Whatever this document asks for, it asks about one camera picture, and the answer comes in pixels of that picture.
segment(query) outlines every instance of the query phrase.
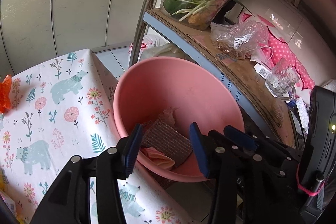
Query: glass mug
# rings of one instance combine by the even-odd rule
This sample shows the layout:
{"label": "glass mug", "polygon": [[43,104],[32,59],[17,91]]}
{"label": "glass mug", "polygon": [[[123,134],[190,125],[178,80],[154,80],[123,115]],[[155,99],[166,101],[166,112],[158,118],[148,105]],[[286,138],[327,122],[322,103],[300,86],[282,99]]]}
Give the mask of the glass mug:
{"label": "glass mug", "polygon": [[274,96],[283,101],[290,101],[295,96],[294,85],[299,80],[300,77],[296,73],[296,70],[285,58],[281,58],[268,74],[265,86]]}

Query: pink polka dot cloth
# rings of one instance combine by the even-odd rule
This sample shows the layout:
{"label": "pink polka dot cloth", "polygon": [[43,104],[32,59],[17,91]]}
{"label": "pink polka dot cloth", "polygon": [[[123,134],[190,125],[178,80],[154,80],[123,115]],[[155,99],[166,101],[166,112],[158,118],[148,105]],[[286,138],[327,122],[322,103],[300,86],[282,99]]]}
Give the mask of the pink polka dot cloth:
{"label": "pink polka dot cloth", "polygon": [[[313,79],[310,78],[307,70],[302,65],[302,63],[298,60],[296,55],[291,51],[288,44],[285,42],[285,40],[282,37],[276,38],[270,29],[275,28],[275,26],[270,23],[268,20],[264,19],[260,15],[258,17],[254,17],[249,14],[243,14],[240,17],[240,22],[244,22],[245,20],[255,20],[258,22],[262,22],[269,30],[269,40],[268,45],[265,44],[259,44],[260,46],[269,46],[273,49],[273,56],[272,56],[272,62],[273,66],[279,62],[281,58],[285,58],[287,62],[295,68],[296,72],[300,75],[300,78],[302,80],[302,90],[304,89],[313,89],[315,86],[315,82]],[[271,56],[271,49],[270,48],[262,48],[263,53],[267,58]]]}

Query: shelf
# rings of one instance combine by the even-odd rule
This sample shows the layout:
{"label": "shelf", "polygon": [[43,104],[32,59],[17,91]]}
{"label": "shelf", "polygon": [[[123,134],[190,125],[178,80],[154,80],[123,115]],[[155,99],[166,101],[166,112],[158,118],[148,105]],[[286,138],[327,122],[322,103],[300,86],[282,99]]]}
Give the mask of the shelf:
{"label": "shelf", "polygon": [[211,44],[210,30],[187,27],[158,9],[147,10],[143,21],[226,85],[265,136],[294,146],[287,106],[269,93],[264,79],[253,69],[253,62],[223,55]]}

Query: cable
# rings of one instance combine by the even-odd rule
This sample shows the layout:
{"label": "cable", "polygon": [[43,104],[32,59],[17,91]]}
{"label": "cable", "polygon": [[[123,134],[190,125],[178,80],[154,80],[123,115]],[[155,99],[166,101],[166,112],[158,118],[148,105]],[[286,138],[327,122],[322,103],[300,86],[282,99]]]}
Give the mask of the cable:
{"label": "cable", "polygon": [[267,65],[267,62],[268,62],[268,61],[272,58],[272,56],[273,56],[274,49],[273,49],[272,47],[270,47],[270,46],[261,46],[261,47],[257,47],[257,48],[255,48],[255,49],[253,49],[253,50],[249,50],[249,51],[247,51],[247,52],[255,51],[255,50],[259,49],[259,48],[270,48],[270,49],[272,50],[271,56],[270,56],[269,59],[267,59],[267,61],[265,62],[265,64]]}

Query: price tag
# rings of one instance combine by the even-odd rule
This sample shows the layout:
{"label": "price tag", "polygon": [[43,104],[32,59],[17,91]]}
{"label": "price tag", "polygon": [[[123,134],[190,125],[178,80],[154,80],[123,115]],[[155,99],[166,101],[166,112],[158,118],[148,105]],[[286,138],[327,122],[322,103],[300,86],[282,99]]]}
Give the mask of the price tag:
{"label": "price tag", "polygon": [[243,35],[242,37],[237,37],[235,38],[235,41],[233,43],[233,48],[236,50],[238,49],[241,44],[243,43],[247,43],[249,41],[249,39],[251,38],[251,34],[246,34],[246,35]]}

